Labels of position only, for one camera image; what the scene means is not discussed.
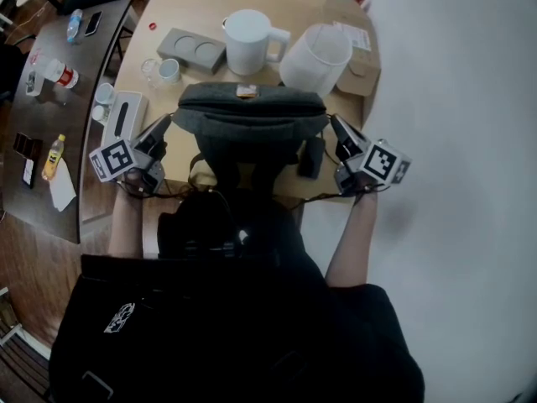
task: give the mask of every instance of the glass cup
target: glass cup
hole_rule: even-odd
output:
[[[352,45],[333,25],[310,26],[279,65],[286,86],[327,96],[352,57]]]
[[[150,58],[142,63],[142,74],[148,80],[149,88],[159,88],[161,82],[159,68],[160,64],[155,58]]]

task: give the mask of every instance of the gray tray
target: gray tray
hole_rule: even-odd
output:
[[[171,29],[157,53],[163,59],[174,58],[185,67],[214,75],[226,56],[226,44],[190,31]]]

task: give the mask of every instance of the white paper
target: white paper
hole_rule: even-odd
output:
[[[34,162],[32,160],[26,160],[24,165],[23,181],[28,185],[32,182],[32,170],[34,169]]]
[[[76,197],[75,187],[70,179],[69,169],[63,158],[60,158],[56,174],[49,183],[50,194],[54,207],[62,212],[71,200]]]
[[[369,33],[367,30],[353,27],[352,25],[337,23],[334,21],[334,26],[340,29],[344,35],[351,41],[352,46],[360,48],[361,50],[371,51],[371,41],[369,40]]]

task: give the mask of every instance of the human arm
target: human arm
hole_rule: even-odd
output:
[[[371,192],[352,206],[347,225],[326,272],[328,286],[344,288],[367,282],[369,248],[376,219],[377,193]]]
[[[115,257],[143,257],[142,200],[118,189],[112,214],[108,254]]]

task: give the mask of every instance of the white pitcher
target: white pitcher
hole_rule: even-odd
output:
[[[266,62],[279,63],[284,58],[291,33],[276,29],[264,13],[243,9],[225,21],[227,66],[241,76],[253,75]],[[280,42],[278,54],[267,54],[271,40]]]

